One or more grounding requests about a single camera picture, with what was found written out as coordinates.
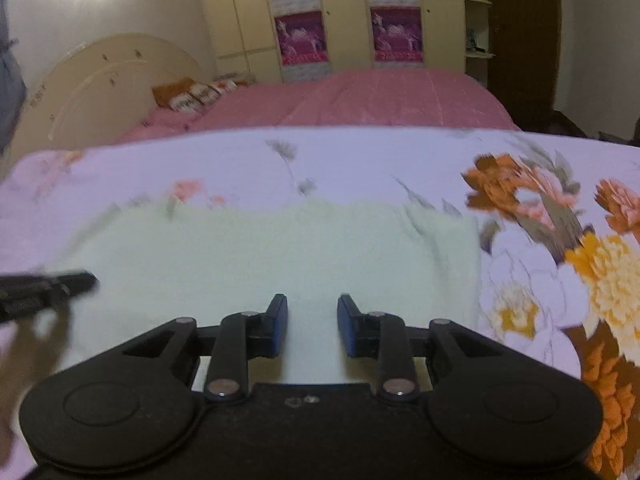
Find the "person's left hand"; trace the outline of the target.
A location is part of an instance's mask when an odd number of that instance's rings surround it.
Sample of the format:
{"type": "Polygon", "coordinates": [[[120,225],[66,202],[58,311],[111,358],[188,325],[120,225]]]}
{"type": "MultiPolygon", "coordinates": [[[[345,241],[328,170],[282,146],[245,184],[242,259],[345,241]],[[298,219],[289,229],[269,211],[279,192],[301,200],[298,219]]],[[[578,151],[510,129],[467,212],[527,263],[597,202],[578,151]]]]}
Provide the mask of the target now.
{"type": "Polygon", "coordinates": [[[13,448],[11,422],[23,392],[46,378],[58,366],[70,336],[70,306],[54,307],[47,333],[36,332],[36,318],[21,318],[8,350],[1,355],[1,466],[10,460],[13,448]]]}

